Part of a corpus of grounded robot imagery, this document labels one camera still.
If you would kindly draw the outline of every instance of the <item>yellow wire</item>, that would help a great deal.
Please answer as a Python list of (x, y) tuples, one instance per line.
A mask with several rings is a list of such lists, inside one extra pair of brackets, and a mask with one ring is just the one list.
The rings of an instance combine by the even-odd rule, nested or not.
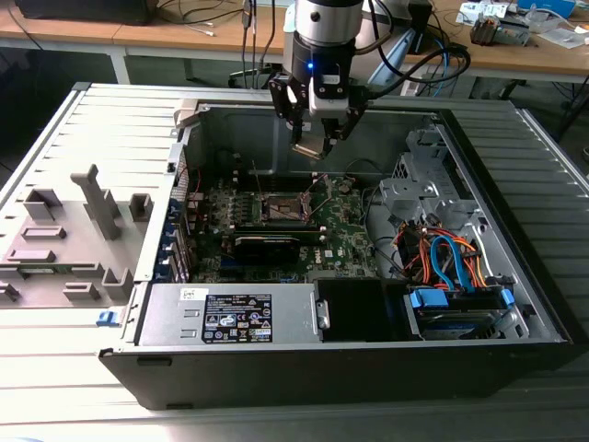
[(488, 285), (485, 284), (485, 278), (482, 277), (482, 272), (480, 271), (480, 257), (477, 257), (477, 271), (479, 272), (479, 278), (480, 281), (482, 282), (482, 286), (483, 287), (488, 287)]

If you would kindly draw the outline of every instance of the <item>sticker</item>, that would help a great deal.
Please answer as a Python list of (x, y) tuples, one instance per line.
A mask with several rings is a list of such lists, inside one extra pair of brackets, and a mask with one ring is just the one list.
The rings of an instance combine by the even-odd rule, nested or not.
[(271, 343), (271, 295), (206, 295), (202, 341)]
[(204, 301), (208, 294), (208, 288), (181, 288), (180, 301)]

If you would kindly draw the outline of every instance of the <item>blue cable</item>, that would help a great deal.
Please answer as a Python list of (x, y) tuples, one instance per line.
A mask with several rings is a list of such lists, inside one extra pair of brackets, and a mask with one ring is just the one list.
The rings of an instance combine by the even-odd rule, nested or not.
[(450, 245), (450, 249), (452, 249), (452, 254), (454, 255), (454, 265), (456, 267), (456, 274), (458, 275), (458, 281), (463, 288), (467, 290), (467, 292), (471, 293), (474, 292), (474, 287), (470, 283), (468, 279), (468, 274), (465, 272), (464, 267), (462, 267), (462, 258), (460, 256), (460, 248), (454, 242), (453, 239), (447, 236), (437, 237), (432, 241), (432, 247), (430, 248), (430, 254), (432, 255), (432, 267), (433, 271), (437, 273), (438, 276), (448, 284), (448, 288), (450, 290), (454, 290), (454, 283), (448, 278), (444, 272), (440, 269), (440, 265), (438, 264), (438, 254), (437, 254), (437, 245), (445, 241)]
[[(438, 46), (440, 46), (440, 48), (444, 48), (444, 44), (439, 41), (438, 39), (434, 39), (436, 43), (438, 43)], [(450, 65), (450, 60), (448, 60), (448, 52), (444, 52), (444, 76), (445, 73), (448, 70), (448, 65)], [(437, 95), (440, 93), (440, 91), (442, 90), (442, 86), (444, 85), (444, 82), (440, 82), (440, 84), (438, 85), (438, 88), (435, 90), (435, 92), (433, 93), (434, 97), (437, 97)]]

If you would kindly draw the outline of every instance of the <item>white cable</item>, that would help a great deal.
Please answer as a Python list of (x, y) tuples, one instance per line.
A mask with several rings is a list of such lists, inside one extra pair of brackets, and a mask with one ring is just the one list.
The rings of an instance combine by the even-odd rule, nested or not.
[(208, 35), (209, 37), (214, 37), (214, 32), (212, 32), (211, 30), (198, 29), (198, 28), (194, 28), (191, 25), (184, 25), (184, 26), (187, 27), (188, 29), (192, 29), (192, 30), (195, 30), (196, 32), (200, 32), (201, 34)]
[[(525, 12), (527, 13), (527, 12), (529, 12), (531, 9), (523, 9), (523, 8), (521, 8), (521, 10), (522, 10), (522, 11), (525, 11)], [(554, 16), (554, 17), (558, 17), (558, 18), (560, 18), (562, 21), (564, 21), (564, 22), (565, 22), (565, 23), (566, 23), (568, 26), (570, 26), (571, 28), (573, 28), (573, 29), (575, 29), (575, 28), (576, 28), (576, 26), (575, 26), (575, 25), (573, 25), (573, 24), (572, 24), (572, 23), (571, 23), (569, 20), (567, 20), (567, 19), (566, 19), (565, 17), (563, 17), (561, 14), (559, 14), (559, 13), (557, 13), (557, 12), (554, 12), (554, 11), (551, 11), (550, 9), (545, 9), (545, 8), (543, 8), (543, 7), (539, 7), (539, 8), (537, 8), (537, 9), (535, 9), (535, 11), (538, 11), (538, 12), (547, 12), (547, 13), (549, 13), (550, 15), (552, 15), (552, 16)]]

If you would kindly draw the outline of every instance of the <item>side panel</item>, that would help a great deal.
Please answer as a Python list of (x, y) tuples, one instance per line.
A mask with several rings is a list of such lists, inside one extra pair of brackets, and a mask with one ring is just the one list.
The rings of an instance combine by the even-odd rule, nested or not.
[(571, 345), (113, 355), (100, 361), (151, 410), (485, 397)]

